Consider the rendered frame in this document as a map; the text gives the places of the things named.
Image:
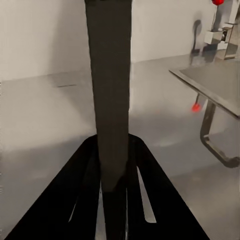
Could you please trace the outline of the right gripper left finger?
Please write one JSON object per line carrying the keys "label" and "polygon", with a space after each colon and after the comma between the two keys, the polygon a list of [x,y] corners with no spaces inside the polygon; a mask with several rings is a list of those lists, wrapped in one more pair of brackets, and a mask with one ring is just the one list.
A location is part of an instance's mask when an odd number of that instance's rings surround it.
{"label": "right gripper left finger", "polygon": [[95,240],[101,172],[87,138],[5,240]]}

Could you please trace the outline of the poster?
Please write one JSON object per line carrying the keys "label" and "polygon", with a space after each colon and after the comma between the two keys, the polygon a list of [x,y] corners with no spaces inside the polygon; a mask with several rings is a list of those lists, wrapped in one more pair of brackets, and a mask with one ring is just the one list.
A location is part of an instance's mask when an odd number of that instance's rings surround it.
{"label": "poster", "polygon": [[126,240],[132,0],[85,0],[106,240]]}

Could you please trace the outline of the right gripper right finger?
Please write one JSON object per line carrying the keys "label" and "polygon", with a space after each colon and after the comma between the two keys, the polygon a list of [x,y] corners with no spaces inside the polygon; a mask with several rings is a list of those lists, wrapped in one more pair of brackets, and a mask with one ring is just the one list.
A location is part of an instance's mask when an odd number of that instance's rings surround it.
{"label": "right gripper right finger", "polygon": [[[156,223],[145,220],[139,168]],[[144,141],[128,134],[129,240],[210,240]]]}

